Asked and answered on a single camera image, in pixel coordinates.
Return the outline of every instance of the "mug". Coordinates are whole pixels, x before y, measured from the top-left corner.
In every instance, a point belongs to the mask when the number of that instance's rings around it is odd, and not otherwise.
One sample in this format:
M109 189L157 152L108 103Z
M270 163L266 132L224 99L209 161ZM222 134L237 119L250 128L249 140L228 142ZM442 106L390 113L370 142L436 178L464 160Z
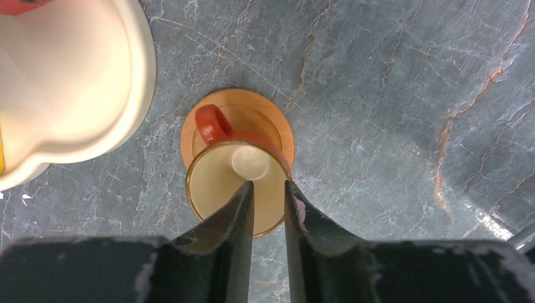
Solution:
M291 172L283 152L267 138L235 132L213 104L199 108L195 120L207 146L187 170L186 196L193 212L200 220L208 218L245 181L253 181L253 235L268 234L284 220L285 181Z

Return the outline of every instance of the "white bowl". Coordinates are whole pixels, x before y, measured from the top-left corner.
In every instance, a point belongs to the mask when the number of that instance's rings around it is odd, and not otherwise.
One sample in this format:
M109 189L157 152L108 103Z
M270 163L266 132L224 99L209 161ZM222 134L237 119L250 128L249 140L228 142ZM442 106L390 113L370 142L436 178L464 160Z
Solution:
M123 144L153 96L156 57L137 0L55 0L0 16L0 190L50 163Z

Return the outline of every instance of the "wooden coaster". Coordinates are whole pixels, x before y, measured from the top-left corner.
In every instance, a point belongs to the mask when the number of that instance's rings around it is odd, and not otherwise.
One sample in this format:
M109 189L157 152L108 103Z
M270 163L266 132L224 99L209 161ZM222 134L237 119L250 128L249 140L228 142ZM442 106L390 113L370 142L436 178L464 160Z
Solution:
M284 153L290 167L295 156L295 141L290 123L282 111L266 97L239 88L220 90L197 103L185 118L180 134L180 152L186 168L206 143L195 124L195 112L207 104L217 105L234 130L239 133L259 134L271 139Z

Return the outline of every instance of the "red mug handle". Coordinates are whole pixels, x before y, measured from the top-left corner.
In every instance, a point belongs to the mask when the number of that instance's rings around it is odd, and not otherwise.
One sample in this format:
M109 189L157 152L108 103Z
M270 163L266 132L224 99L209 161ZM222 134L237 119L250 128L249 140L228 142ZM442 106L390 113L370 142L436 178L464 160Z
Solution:
M234 129L219 107L209 104L195 113L195 122L199 134L207 145L216 140L224 140L232 136Z

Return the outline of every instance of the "mug rim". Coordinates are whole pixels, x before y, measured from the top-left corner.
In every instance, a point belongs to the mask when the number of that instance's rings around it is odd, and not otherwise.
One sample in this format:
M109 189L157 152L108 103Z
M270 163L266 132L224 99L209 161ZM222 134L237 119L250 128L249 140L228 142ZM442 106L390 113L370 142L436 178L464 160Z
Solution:
M275 161L277 161L277 163L280 165L280 167L284 170L284 172L286 173L286 177L288 178L288 180L292 180L291 178L291 172L286 170L285 169L285 166L281 163L280 159L274 155L269 149L267 148L263 148L253 142L249 142L249 141L242 141L242 140L229 140L229 141L223 141L223 142L217 142L217 143L213 143L213 144L210 144L210 145L207 145L200 153L198 153L195 158L193 158L193 161L191 162L191 164L189 165L189 167L187 168L187 172L186 172L186 177L185 177L185 196L186 196L186 199L187 199L187 202L189 204L189 206L191 207L191 210L193 210L193 213L195 214L195 216L202 222L204 221L204 218L201 216L201 214L199 213L199 211L197 210L197 208L195 207L195 204L193 203L192 199L191 199L191 191L189 189L189 186L190 186L190 182L191 182L191 175L193 173L193 170L195 169L195 166L197 165L197 163L199 162L199 160L205 155L207 154L208 152L218 148L218 147L221 147L221 146L224 146L224 145L236 145L236 144L240 144L240 145L249 145L249 146L254 146L256 148L259 148L261 150L263 150L264 152L266 152L270 157L274 158ZM277 227L279 227L283 222L284 222L284 214L283 216L281 217L281 219L276 223L274 224L272 227L270 227L269 229L263 231L263 232L260 232L258 234L253 234L252 236L254 238L257 238L257 237L261 237L263 235L266 235L266 234L269 234L270 232L272 232L274 229L276 229Z

